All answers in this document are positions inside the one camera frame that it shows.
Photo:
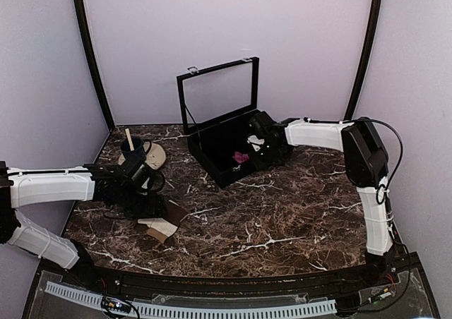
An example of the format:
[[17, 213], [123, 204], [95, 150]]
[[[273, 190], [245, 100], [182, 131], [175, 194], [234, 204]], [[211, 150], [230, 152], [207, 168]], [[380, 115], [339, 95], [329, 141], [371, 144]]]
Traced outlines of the cream brown sock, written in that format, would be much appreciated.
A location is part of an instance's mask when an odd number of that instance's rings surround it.
[[188, 216], [188, 212], [173, 200], [167, 204], [167, 214], [160, 218], [139, 219], [138, 223], [146, 225], [146, 234], [164, 243], [169, 237], [174, 235], [181, 223]]

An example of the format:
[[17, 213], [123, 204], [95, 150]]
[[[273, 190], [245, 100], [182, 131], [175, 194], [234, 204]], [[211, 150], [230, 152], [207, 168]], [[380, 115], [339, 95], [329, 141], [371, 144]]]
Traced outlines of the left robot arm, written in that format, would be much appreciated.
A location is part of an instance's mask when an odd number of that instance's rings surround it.
[[159, 194], [165, 177], [142, 159], [121, 164], [86, 164], [68, 169], [22, 170], [1, 163], [1, 243], [72, 270], [85, 288], [100, 281], [100, 273], [84, 247], [41, 227], [19, 212], [19, 208], [61, 201], [98, 201], [116, 205], [128, 219], [160, 218], [166, 215]]

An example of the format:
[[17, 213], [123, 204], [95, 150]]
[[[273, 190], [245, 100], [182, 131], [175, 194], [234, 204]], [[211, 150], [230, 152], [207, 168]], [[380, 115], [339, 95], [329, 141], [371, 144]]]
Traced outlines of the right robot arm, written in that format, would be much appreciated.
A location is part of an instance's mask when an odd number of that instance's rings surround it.
[[388, 274], [385, 260], [395, 240], [389, 186], [394, 173], [388, 168], [388, 152], [376, 129], [379, 121], [362, 117], [355, 120], [320, 121], [288, 118], [274, 121], [259, 112], [249, 121], [249, 155], [257, 169], [281, 165], [297, 146], [312, 146], [343, 153], [345, 173], [357, 189], [363, 207], [367, 234], [366, 262], [361, 281], [376, 286]]

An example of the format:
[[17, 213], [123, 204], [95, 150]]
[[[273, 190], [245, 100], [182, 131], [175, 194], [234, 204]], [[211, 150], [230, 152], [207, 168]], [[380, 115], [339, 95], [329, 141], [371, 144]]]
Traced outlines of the black display box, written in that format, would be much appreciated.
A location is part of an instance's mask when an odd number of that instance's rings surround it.
[[177, 76], [179, 104], [189, 152], [225, 188], [257, 169], [251, 159], [239, 164], [235, 151], [250, 155], [250, 119], [257, 108], [259, 58], [251, 57]]

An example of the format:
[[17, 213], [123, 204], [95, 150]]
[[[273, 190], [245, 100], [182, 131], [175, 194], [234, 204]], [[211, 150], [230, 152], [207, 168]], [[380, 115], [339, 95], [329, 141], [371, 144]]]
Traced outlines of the magenta purple sock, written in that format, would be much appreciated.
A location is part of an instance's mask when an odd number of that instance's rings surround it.
[[235, 151], [234, 154], [233, 154], [233, 156], [232, 156], [232, 159], [233, 159], [235, 162], [237, 162], [237, 163], [239, 163], [239, 164], [242, 164], [242, 163], [244, 163], [244, 162], [249, 161], [250, 157], [249, 157], [249, 155], [246, 154], [246, 153], [241, 153], [241, 152]]

